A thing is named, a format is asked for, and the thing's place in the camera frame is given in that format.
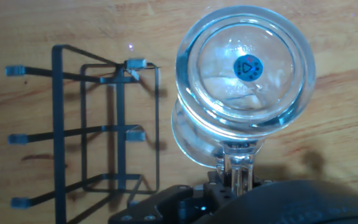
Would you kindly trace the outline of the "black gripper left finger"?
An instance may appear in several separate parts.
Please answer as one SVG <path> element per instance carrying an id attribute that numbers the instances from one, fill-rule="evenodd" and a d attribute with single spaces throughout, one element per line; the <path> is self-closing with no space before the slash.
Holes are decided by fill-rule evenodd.
<path id="1" fill-rule="evenodd" d="M 234 198 L 230 187 L 226 187 L 216 171 L 208 172 L 208 181 L 203 184 L 204 196 L 213 205 L 225 205 Z"/>

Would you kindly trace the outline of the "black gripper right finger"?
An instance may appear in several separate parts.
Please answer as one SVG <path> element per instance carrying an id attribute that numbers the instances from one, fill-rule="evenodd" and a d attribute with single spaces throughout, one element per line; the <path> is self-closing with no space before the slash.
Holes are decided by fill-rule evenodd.
<path id="1" fill-rule="evenodd" d="M 252 186 L 253 187 L 260 187 L 262 185 L 267 185 L 267 184 L 272 184 L 274 183 L 273 180 L 270 180 L 270 179 L 260 179 L 259 177 L 257 177 L 256 175 L 254 176 L 254 179 L 253 179 L 253 184 Z"/>

